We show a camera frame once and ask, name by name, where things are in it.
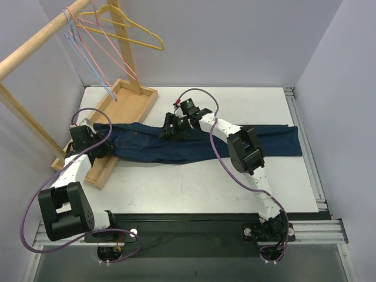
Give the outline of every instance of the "tabletop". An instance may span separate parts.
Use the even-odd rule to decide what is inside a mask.
[[[159,98],[144,124],[161,127],[187,87],[152,88]],[[282,88],[204,89],[218,100],[219,117],[228,122],[293,126]],[[103,88],[88,87],[80,107],[95,107],[104,95]],[[204,93],[192,91],[184,98],[192,98],[201,109],[215,110]],[[89,115],[81,112],[78,119]],[[228,158],[224,162],[246,183]],[[273,195],[287,212],[318,212],[303,157],[266,157],[265,164]],[[92,209],[113,213],[257,213],[253,194],[237,185],[216,159],[180,165],[121,160],[103,190],[86,183],[83,189]]]

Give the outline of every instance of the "jeans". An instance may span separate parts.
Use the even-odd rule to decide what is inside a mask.
[[[106,136],[109,125],[95,123],[94,129]],[[265,156],[301,156],[296,126],[254,125]],[[114,124],[108,141],[115,146],[113,154],[123,160],[146,163],[185,164],[215,159],[209,134],[191,129],[184,141],[159,139],[162,128],[141,123]],[[229,157],[227,144],[214,137],[221,157]]]

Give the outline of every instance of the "wooden post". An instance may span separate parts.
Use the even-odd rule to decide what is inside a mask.
[[[74,15],[78,14],[90,0],[76,0],[69,8]],[[53,37],[63,26],[68,23],[65,14],[60,13],[50,21],[44,28],[34,34],[29,40],[22,44],[16,51],[0,62],[0,81],[6,78],[20,64],[28,59],[44,43]],[[52,139],[43,127],[32,117],[32,115],[17,101],[10,91],[0,82],[0,101],[27,127],[36,137],[50,148],[56,157],[64,160],[65,153],[60,146]]]
[[[107,0],[107,3],[109,5],[112,5],[121,9],[119,0]],[[121,16],[112,12],[110,14],[114,22],[120,22],[123,24],[123,19]],[[116,35],[128,38],[127,29],[125,26],[119,26],[119,25],[113,25],[113,26],[115,27]],[[118,40],[118,42],[119,42],[120,51],[121,51],[124,62],[126,62],[134,70],[134,72],[136,72],[135,63],[133,61],[133,56],[132,56],[132,50],[130,48],[130,43],[128,41],[123,41],[120,39]],[[140,88],[140,83],[138,79],[137,78],[133,79],[131,77],[128,77],[128,79],[132,87],[132,91],[134,91],[135,94],[141,95],[141,88]]]

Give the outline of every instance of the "hanger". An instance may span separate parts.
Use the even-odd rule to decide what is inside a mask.
[[[100,7],[100,9],[98,11],[96,11],[96,12],[95,11],[93,11],[93,12],[82,12],[82,13],[79,13],[78,16],[99,16],[99,15],[105,13],[105,12],[113,12],[113,13],[121,16],[123,19],[126,19],[130,24],[127,25],[127,24],[124,24],[124,23],[114,22],[114,21],[111,21],[109,19],[103,19],[103,18],[99,18],[99,19],[104,20],[106,22],[113,23],[114,25],[127,26],[127,27],[133,27],[133,26],[135,26],[137,28],[140,28],[141,30],[147,32],[148,34],[150,34],[154,38],[156,38],[160,42],[160,47],[154,46],[154,45],[151,45],[151,44],[147,44],[147,43],[143,43],[143,42],[139,42],[139,41],[136,41],[136,40],[133,40],[133,39],[125,38],[125,37],[122,37],[122,36],[118,36],[118,35],[115,35],[115,34],[112,34],[112,33],[103,32],[103,31],[100,31],[98,29],[89,28],[87,26],[84,27],[84,26],[82,26],[80,24],[77,24],[77,26],[79,28],[86,28],[87,30],[92,31],[92,32],[96,32],[96,33],[100,33],[100,34],[104,34],[105,33],[109,37],[113,37],[113,38],[117,38],[117,39],[120,39],[120,40],[124,40],[124,41],[128,41],[128,42],[136,43],[136,44],[139,44],[139,45],[142,45],[142,46],[146,46],[146,47],[149,47],[149,48],[153,48],[153,49],[156,49],[156,50],[163,51],[165,49],[165,44],[163,43],[162,39],[158,35],[156,35],[155,33],[150,32],[146,28],[140,26],[138,23],[133,22],[132,20],[130,20],[123,13],[122,10],[120,10],[119,8],[117,8],[115,6],[104,5],[104,6]],[[89,24],[95,24],[96,25],[96,23],[89,22],[89,21],[86,21],[86,20],[84,20],[84,21],[87,22],[87,23],[89,23]]]

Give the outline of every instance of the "navy blue cloth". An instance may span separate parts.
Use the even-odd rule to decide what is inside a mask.
[[[301,156],[297,127],[254,125],[254,128],[265,156]],[[94,129],[106,136],[109,126],[95,123]],[[115,156],[135,162],[184,164],[216,158],[206,132],[191,129],[186,140],[178,142],[159,139],[161,132],[161,127],[141,123],[114,124],[108,141],[116,147]],[[214,137],[214,144],[221,157],[229,157],[225,142]]]

